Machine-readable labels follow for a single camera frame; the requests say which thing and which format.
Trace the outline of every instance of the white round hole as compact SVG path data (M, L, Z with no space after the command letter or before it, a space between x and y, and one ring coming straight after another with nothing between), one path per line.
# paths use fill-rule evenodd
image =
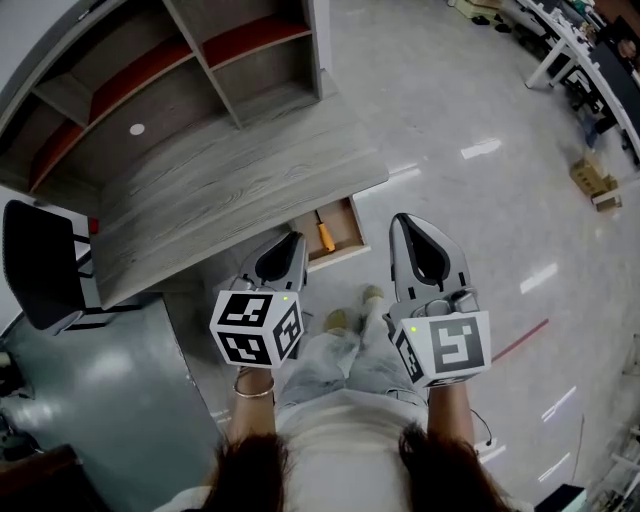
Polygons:
M131 128L129 128L129 133L131 135L142 135L144 133L144 125L140 123L134 124Z

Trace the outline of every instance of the open drawer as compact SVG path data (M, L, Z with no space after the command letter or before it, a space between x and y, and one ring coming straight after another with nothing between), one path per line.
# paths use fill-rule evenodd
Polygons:
M318 213L336 245L336 250L333 252L324 248L315 211L296 217L289 223L292 229L299 231L307 239L309 272L371 249L365 242L353 198L348 197L329 203L318 208Z

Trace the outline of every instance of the wrist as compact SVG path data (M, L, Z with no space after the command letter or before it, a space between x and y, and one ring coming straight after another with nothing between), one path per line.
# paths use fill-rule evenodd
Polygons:
M263 393L271 388L272 385L273 378L271 376L271 370L267 368L243 367L238 372L236 389L245 395Z

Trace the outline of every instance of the yellow-handled screwdriver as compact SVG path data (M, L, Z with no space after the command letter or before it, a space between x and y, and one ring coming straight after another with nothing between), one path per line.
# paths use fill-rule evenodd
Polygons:
M316 210L316 217L318 217L318 231L320 231L320 238L322 239L322 245L324 245L324 248L329 252L335 251L336 244L333 243L333 238L331 238L331 233L329 233L327 226L325 226L324 222L322 222L322 219L320 218L320 214L318 213L318 210Z

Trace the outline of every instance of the bracelet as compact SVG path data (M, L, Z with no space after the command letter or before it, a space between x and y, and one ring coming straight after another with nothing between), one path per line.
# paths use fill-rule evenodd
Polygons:
M246 374L245 370L246 370L246 367L242 367L238 369L238 376L236 377L236 381L233 383L233 391L235 391L236 395L242 398L254 399L254 398L265 397L273 391L273 388L275 387L275 382L273 381L273 377L271 378L271 386L266 391L262 391L261 393L256 393L254 395L247 395L245 393L241 393L240 391L238 391L238 379L242 377L244 374Z

